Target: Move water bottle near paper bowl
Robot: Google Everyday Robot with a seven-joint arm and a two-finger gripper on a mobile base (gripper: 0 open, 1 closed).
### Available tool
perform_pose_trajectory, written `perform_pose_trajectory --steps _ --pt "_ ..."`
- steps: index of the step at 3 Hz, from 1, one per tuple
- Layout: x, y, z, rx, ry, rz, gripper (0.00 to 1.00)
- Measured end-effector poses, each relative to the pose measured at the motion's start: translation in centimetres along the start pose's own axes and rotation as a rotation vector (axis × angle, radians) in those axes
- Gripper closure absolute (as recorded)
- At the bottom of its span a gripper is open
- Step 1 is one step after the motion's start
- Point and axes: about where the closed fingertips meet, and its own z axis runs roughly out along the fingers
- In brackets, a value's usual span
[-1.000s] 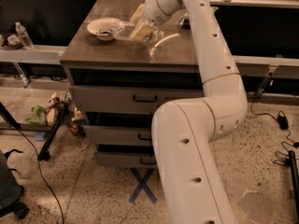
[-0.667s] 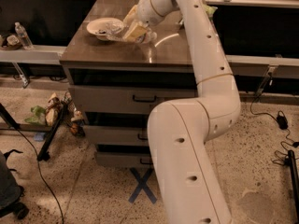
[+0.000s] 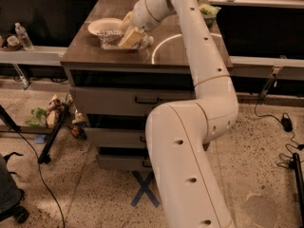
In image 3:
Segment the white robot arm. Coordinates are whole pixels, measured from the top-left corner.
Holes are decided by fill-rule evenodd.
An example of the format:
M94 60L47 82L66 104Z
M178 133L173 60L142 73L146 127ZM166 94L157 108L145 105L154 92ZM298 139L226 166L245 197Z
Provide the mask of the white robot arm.
M140 0L126 25L146 31L177 14L196 98L148 115L145 137L169 228L236 228L203 147L231 129L238 99L198 0Z

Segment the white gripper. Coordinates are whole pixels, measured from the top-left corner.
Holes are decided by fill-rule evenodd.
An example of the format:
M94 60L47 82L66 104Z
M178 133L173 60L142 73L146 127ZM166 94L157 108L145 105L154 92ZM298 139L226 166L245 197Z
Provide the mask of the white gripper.
M119 25L119 30L125 32L119 47L132 48L143 38L143 30L152 31L174 13L170 0L140 0Z

